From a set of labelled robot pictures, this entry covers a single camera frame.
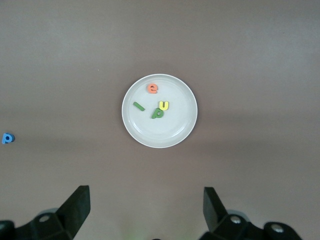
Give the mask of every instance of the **foam letter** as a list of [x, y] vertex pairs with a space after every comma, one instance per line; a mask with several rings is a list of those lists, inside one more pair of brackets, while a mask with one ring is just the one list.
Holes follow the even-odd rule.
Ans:
[[12, 143], [14, 140], [15, 140], [15, 136], [13, 134], [6, 132], [3, 134], [2, 144], [9, 144], [9, 143]]
[[133, 103], [133, 105], [135, 105], [138, 109], [140, 109], [141, 111], [144, 111], [145, 108], [143, 106], [141, 106], [139, 103], [137, 103], [136, 101]]
[[169, 108], [169, 102], [168, 101], [160, 101], [159, 108], [163, 111], [167, 110]]
[[150, 94], [156, 94], [158, 90], [158, 86], [154, 83], [151, 83], [148, 85], [147, 89]]
[[160, 108], [156, 108], [154, 110], [154, 113], [152, 114], [151, 118], [152, 119], [155, 119], [155, 118], [160, 119], [163, 117], [163, 115], [164, 115], [164, 111], [162, 111]]

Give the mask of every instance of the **blue letter p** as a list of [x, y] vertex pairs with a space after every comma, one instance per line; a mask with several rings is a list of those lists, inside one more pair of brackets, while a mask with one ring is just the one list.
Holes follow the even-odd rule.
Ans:
[[9, 144], [9, 143], [12, 143], [14, 140], [15, 140], [15, 136], [13, 134], [6, 132], [3, 134], [2, 144]]

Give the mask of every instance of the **gray table surface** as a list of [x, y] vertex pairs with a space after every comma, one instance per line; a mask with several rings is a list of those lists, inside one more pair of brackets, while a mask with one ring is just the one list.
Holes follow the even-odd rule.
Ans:
[[[182, 143], [136, 142], [121, 104], [173, 75], [198, 119]], [[0, 219], [27, 223], [89, 185], [76, 240], [197, 240], [203, 188], [262, 227], [320, 223], [318, 0], [0, 1]]]

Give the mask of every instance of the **metal bolt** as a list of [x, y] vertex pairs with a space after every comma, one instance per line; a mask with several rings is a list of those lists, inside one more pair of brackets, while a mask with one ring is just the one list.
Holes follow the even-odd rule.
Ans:
[[49, 215], [44, 215], [44, 216], [42, 216], [42, 217], [39, 219], [39, 222], [40, 222], [40, 223], [44, 223], [44, 222], [47, 221], [49, 218], [50, 218]]
[[272, 224], [271, 228], [273, 231], [277, 232], [277, 233], [283, 233], [285, 230], [282, 228], [282, 226], [278, 225], [278, 224]]
[[240, 218], [237, 217], [237, 216], [232, 216], [230, 219], [234, 224], [240, 224], [241, 223]]

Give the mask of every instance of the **plate rim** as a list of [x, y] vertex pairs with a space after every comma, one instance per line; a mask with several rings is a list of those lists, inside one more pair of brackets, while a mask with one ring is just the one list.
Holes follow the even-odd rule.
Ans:
[[[176, 80], [178, 80], [179, 82], [181, 82], [183, 85], [185, 85], [187, 87], [187, 89], [191, 92], [192, 96], [193, 96], [193, 99], [194, 99], [194, 103], [195, 103], [195, 120], [192, 124], [192, 127], [190, 128], [190, 131], [186, 134], [186, 136], [184, 138], [182, 138], [180, 141], [174, 143], [174, 144], [169, 144], [169, 145], [166, 145], [166, 146], [153, 146], [153, 145], [150, 145], [150, 144], [147, 144], [147, 143], [144, 143], [144, 142], [141, 142], [140, 140], [136, 139], [132, 133], [128, 130], [128, 127], [126, 125], [126, 122], [125, 122], [125, 119], [124, 119], [124, 103], [125, 103], [125, 100], [127, 98], [127, 95], [129, 94], [130, 90], [136, 85], [138, 84], [139, 82], [143, 81], [144, 79], [146, 78], [149, 78], [149, 77], [153, 77], [153, 76], [166, 76], [166, 77], [170, 77], [170, 78], [174, 78]], [[195, 128], [195, 125], [197, 123], [197, 120], [198, 120], [198, 104], [197, 104], [197, 100], [196, 100], [196, 97], [194, 95], [194, 92], [191, 90], [191, 88], [184, 82], [182, 81], [181, 79], [175, 77], [175, 76], [172, 76], [172, 75], [169, 75], [169, 74], [165, 74], [165, 73], [154, 73], [154, 74], [150, 74], [150, 75], [147, 75], [147, 76], [144, 76], [142, 78], [140, 78], [139, 80], [135, 81], [130, 87], [129, 89], [126, 91], [124, 97], [123, 97], [123, 100], [122, 100], [122, 105], [121, 105], [121, 117], [122, 117], [122, 122], [123, 122], [123, 125], [126, 129], [126, 131], [130, 134], [130, 136], [136, 140], [138, 143], [144, 145], [144, 146], [147, 146], [147, 147], [150, 147], [150, 148], [155, 148], [155, 149], [164, 149], [164, 148], [170, 148], [170, 147], [173, 147], [179, 143], [181, 143], [183, 140], [185, 140], [190, 134], [191, 132], [194, 130]]]

